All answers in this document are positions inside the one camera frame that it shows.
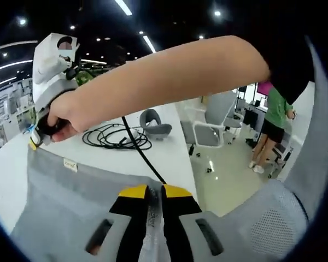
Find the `floor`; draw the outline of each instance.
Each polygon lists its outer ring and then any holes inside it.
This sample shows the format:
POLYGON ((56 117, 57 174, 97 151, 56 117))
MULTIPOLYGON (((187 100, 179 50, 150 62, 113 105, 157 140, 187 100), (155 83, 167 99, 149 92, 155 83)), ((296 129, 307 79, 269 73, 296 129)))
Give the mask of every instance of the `floor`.
MULTIPOLYGON (((187 106, 204 108, 199 100, 179 102, 177 109, 182 120, 188 118, 184 110, 187 106)), ((191 164, 198 203, 202 210, 223 216, 246 201, 268 181, 267 174, 256 174, 248 168, 252 149, 245 143, 245 138, 253 135, 253 131, 244 126, 232 145, 226 144, 219 149, 195 148, 191 164), (207 173, 209 167, 213 172, 207 173)))

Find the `white table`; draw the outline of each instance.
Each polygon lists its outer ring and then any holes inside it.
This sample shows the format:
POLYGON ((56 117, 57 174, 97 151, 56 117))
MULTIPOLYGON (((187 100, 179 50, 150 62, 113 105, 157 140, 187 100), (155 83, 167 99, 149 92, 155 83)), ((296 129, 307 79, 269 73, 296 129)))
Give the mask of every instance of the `white table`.
MULTIPOLYGON (((172 125, 163 141, 152 141, 153 147, 144 151, 156 170, 168 184, 186 188, 197 200, 197 192, 185 138, 174 104, 154 108, 162 123, 172 125)), ((139 125, 141 112, 126 116, 130 127, 139 125)), ((122 123, 120 118, 109 122, 122 123)), ((27 152, 29 134, 19 134, 0 149, 0 222, 10 233, 27 201, 27 152)), ((135 150, 116 151, 86 145, 81 135, 63 142, 42 146, 43 149, 77 163, 128 175, 157 177, 135 150)))

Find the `ceiling light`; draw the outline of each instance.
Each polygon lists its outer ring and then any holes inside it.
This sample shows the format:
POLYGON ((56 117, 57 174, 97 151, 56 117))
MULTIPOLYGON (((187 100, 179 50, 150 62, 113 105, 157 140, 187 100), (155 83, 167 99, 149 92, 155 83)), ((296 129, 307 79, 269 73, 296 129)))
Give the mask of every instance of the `ceiling light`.
POLYGON ((6 79, 6 80, 0 82, 0 85, 3 84, 3 83, 9 82, 9 81, 11 81, 11 80, 14 80, 14 79, 16 79, 16 78, 17 78, 17 77, 15 76, 14 78, 6 79))
POLYGON ((146 41, 149 49, 152 51, 152 53, 157 53, 157 51, 155 51, 154 47, 153 47, 153 44, 151 43, 151 41, 149 40, 148 36, 147 35, 144 35, 143 36, 143 39, 146 41))
POLYGON ((130 11, 130 9, 129 9, 129 7, 127 7, 127 5, 124 3, 124 1, 123 0, 115 0, 116 1, 116 3, 120 6, 120 8, 124 11, 124 13, 126 14, 126 15, 132 15, 132 13, 131 13, 131 11, 130 11))
POLYGON ((20 18, 19 23, 21 26, 24 26, 27 23, 27 20, 25 18, 20 18))
POLYGON ((107 64, 106 62, 101 61, 95 61, 95 60, 88 60, 88 59, 82 59, 83 62, 89 62, 89 63, 95 63, 95 64, 107 64))
POLYGON ((2 67, 0 67, 0 70, 1 69, 4 69, 6 67, 12 67, 12 66, 15 66, 17 64, 24 64, 24 63, 30 63, 30 62, 33 62, 33 60, 24 60, 24 61, 20 61, 20 62, 15 62, 15 63, 11 63, 11 64, 7 64, 7 65, 3 65, 2 67))

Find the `chair leg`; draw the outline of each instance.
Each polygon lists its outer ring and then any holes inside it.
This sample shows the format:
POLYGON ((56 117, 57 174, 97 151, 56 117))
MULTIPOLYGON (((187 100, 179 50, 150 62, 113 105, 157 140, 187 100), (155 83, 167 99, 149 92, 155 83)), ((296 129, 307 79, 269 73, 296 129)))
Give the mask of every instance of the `chair leg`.
POLYGON ((193 155, 193 151, 194 151, 194 149, 195 149, 195 145, 192 144, 191 147, 190 147, 190 150, 188 151, 188 154, 189 154, 190 156, 193 155))

